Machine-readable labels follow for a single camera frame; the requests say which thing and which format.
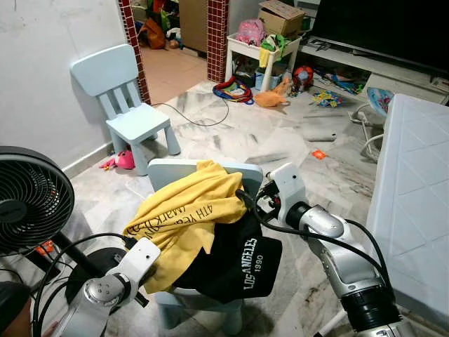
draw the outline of orange object on floor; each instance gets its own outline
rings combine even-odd
[[[311,154],[312,154],[312,156],[314,156],[318,160],[322,160],[322,159],[327,157],[326,153],[324,153],[321,150],[313,151]]]
[[[51,253],[52,251],[55,250],[55,247],[53,245],[53,241],[51,241],[51,240],[48,240],[47,242],[44,242],[41,246],[43,246],[47,250],[47,252],[49,252],[49,253]],[[47,255],[47,253],[40,246],[38,246],[36,248],[36,250],[42,256]]]
[[[286,103],[287,100],[283,97],[290,86],[290,79],[284,78],[283,81],[273,90],[259,93],[254,97],[254,101],[260,107],[276,107],[280,103]]]

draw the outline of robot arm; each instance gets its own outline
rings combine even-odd
[[[104,277],[84,283],[51,336],[101,336],[111,311],[136,297],[140,280],[160,253],[147,238],[140,239]]]
[[[352,236],[349,224],[320,206],[309,206],[297,168],[285,164],[267,175],[270,181],[261,194],[270,198],[270,214],[282,224],[302,232],[337,239],[365,253]],[[362,256],[323,239],[304,236],[320,259],[330,285],[342,302],[357,336],[411,337],[410,323],[401,320],[386,280]]]

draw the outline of white shelf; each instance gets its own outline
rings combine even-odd
[[[301,46],[300,52],[309,55],[317,56],[319,58],[325,58],[326,60],[332,60],[352,67],[368,70],[374,74],[388,77],[395,81],[402,81],[407,84],[419,86],[430,91],[437,93],[444,93],[432,86],[430,83],[430,75],[422,72],[416,72],[406,68],[398,67],[397,65],[390,65],[389,63],[372,60],[363,56],[355,56],[351,53],[345,53],[344,51],[338,51],[329,48],[328,50],[316,51],[316,48],[311,46]]]
[[[260,47],[249,46],[245,42],[239,41],[236,39],[236,34],[229,35],[227,37],[227,57],[226,57],[226,73],[224,76],[225,81],[229,81],[232,76],[232,53],[239,53],[242,55],[249,56],[250,58],[254,58],[259,60],[260,57]],[[260,91],[266,91],[269,87],[269,79],[271,78],[271,73],[273,69],[273,63],[275,60],[280,58],[281,56],[285,56],[290,54],[290,61],[288,62],[288,69],[293,71],[295,66],[296,55],[300,47],[301,37],[298,37],[294,41],[290,41],[284,50],[281,52],[279,49],[276,51],[270,51],[267,66],[265,67],[264,79],[262,80],[262,86]]]

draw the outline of scattered toys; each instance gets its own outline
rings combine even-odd
[[[288,77],[284,77],[282,82],[273,90],[259,93],[254,97],[255,102],[260,107],[276,107],[279,103],[286,103],[283,95],[290,88],[291,83]]]
[[[114,167],[132,170],[135,168],[133,153],[130,150],[122,151],[118,155],[113,156],[110,160],[100,165],[100,169],[108,171]]]
[[[321,107],[336,107],[343,103],[343,99],[335,95],[332,91],[322,90],[320,93],[314,94],[314,101]]]
[[[311,67],[303,65],[293,72],[293,91],[302,93],[308,86],[311,86],[314,79],[314,71]]]
[[[246,103],[248,105],[254,103],[251,89],[236,79],[235,76],[232,76],[229,81],[214,86],[213,93],[232,102]]]

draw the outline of white wall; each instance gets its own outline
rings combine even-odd
[[[240,22],[257,18],[259,3],[264,0],[230,0],[228,34],[237,33]]]
[[[125,41],[117,0],[0,0],[0,145],[64,167],[109,142],[69,66]]]

